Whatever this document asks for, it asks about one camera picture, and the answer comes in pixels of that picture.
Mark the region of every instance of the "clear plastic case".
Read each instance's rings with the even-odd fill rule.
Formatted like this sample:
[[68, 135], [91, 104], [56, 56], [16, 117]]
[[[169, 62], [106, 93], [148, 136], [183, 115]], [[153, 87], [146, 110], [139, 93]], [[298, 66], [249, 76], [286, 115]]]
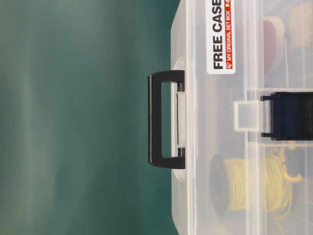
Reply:
[[261, 97], [313, 92], [313, 0], [233, 0], [234, 74], [208, 73], [209, 1], [181, 0], [171, 33], [172, 69], [185, 70], [185, 92], [172, 85], [172, 155], [186, 148], [186, 169], [172, 170], [177, 230], [310, 235], [313, 141], [262, 137]]

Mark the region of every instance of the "wire spool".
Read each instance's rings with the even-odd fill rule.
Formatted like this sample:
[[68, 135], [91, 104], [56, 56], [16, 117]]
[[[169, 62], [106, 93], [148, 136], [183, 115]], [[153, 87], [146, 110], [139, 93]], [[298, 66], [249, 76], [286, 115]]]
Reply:
[[[284, 176], [284, 162], [277, 149], [266, 155], [267, 212], [278, 212], [277, 219], [288, 216], [292, 206], [293, 183]], [[223, 216], [227, 211], [248, 210], [246, 203], [246, 161], [222, 160], [218, 155], [211, 162], [210, 191], [216, 213]]]
[[303, 181], [305, 177], [304, 148], [281, 148], [280, 156], [284, 163], [284, 178], [293, 183]]
[[210, 192], [214, 210], [217, 215], [223, 216], [228, 207], [229, 190], [227, 173], [224, 162], [219, 155], [215, 155], [211, 162]]

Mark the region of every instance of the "green background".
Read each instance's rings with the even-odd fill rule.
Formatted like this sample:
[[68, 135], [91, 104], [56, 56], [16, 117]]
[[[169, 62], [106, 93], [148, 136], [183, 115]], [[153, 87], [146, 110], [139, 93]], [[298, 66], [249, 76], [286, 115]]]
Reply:
[[1, 234], [177, 234], [147, 75], [170, 69], [178, 3], [0, 0]]

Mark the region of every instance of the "black spool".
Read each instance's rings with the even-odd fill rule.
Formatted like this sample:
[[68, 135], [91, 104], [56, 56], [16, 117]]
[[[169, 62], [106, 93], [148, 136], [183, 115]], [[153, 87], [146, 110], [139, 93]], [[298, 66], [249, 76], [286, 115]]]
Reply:
[[229, 186], [224, 162], [215, 155], [210, 166], [210, 192], [214, 210], [218, 216], [224, 216], [229, 204]]
[[305, 178], [305, 150], [304, 148], [289, 149], [285, 148], [285, 165], [287, 167], [287, 174], [295, 178], [300, 174]]

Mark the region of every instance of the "transparent lid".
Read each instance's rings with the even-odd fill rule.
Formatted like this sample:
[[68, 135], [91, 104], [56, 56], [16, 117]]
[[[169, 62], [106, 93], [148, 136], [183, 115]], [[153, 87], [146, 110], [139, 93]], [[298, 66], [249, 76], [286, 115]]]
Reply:
[[[313, 142], [262, 137], [272, 131], [272, 118], [271, 101], [261, 97], [313, 92], [313, 0], [182, 2], [187, 14], [187, 162], [184, 174], [172, 174], [173, 188], [182, 184], [180, 191], [187, 195], [181, 202], [187, 203], [188, 228], [178, 228], [180, 234], [312, 234]], [[222, 11], [233, 4], [235, 70], [228, 74], [208, 68], [214, 59], [208, 55], [214, 40], [208, 33], [210, 11], [218, 15], [213, 7], [219, 2]], [[215, 22], [227, 28], [226, 18], [222, 14]]]

